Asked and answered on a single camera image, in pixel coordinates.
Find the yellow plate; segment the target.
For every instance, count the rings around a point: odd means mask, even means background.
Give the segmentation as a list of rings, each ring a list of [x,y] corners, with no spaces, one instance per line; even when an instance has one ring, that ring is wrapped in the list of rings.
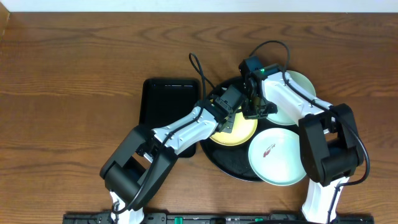
[[[224,146],[237,146],[248,141],[257,129],[256,119],[245,119],[243,113],[234,115],[233,124],[228,125],[231,132],[214,133],[210,139],[217,144]]]

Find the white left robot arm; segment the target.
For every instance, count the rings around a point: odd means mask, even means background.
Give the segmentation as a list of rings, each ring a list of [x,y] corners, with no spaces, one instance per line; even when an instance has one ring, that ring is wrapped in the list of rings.
[[[113,219],[119,223],[142,221],[143,207],[160,189],[179,155],[224,130],[228,116],[242,108],[240,103],[199,101],[172,124],[133,128],[99,172],[113,200]]]

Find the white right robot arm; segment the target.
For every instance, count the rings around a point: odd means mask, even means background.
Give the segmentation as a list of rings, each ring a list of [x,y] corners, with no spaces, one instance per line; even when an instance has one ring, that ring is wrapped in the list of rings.
[[[364,182],[368,152],[359,137],[352,109],[333,106],[302,88],[284,67],[243,61],[239,71],[249,104],[248,119],[282,110],[298,126],[300,163],[310,179],[302,213],[308,222],[331,223],[345,186]]]

